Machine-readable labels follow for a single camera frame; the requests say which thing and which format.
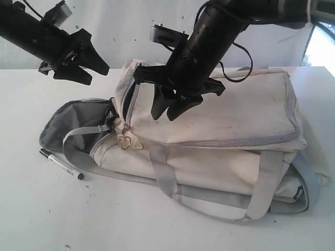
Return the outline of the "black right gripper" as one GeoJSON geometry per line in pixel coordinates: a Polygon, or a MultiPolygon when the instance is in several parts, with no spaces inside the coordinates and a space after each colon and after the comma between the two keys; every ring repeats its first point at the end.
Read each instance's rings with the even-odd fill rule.
{"type": "Polygon", "coordinates": [[[247,22],[222,5],[203,5],[198,10],[192,34],[173,50],[166,65],[137,66],[136,84],[154,84],[153,120],[167,110],[170,121],[203,102],[202,94],[220,96],[225,90],[209,76],[245,30],[247,22]],[[184,99],[176,99],[175,91],[184,99]]]}

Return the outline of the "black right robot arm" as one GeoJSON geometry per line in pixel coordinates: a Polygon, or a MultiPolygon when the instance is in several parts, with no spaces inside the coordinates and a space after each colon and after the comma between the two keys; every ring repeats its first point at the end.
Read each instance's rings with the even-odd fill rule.
{"type": "Polygon", "coordinates": [[[161,25],[151,28],[151,40],[171,51],[165,65],[138,66],[137,84],[154,85],[151,115],[175,120],[199,105],[203,95],[221,95],[225,87],[210,77],[237,36],[250,25],[300,29],[311,23],[334,24],[334,1],[207,1],[198,10],[187,35],[161,25]]]}

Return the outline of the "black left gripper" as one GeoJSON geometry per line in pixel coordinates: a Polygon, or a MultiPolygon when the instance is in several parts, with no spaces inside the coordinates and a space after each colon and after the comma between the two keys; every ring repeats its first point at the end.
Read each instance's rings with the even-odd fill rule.
{"type": "Polygon", "coordinates": [[[42,60],[38,71],[53,78],[90,85],[92,76],[82,67],[108,75],[109,65],[91,43],[91,34],[81,29],[69,34],[41,18],[26,13],[21,2],[1,3],[1,37],[42,60]]]}

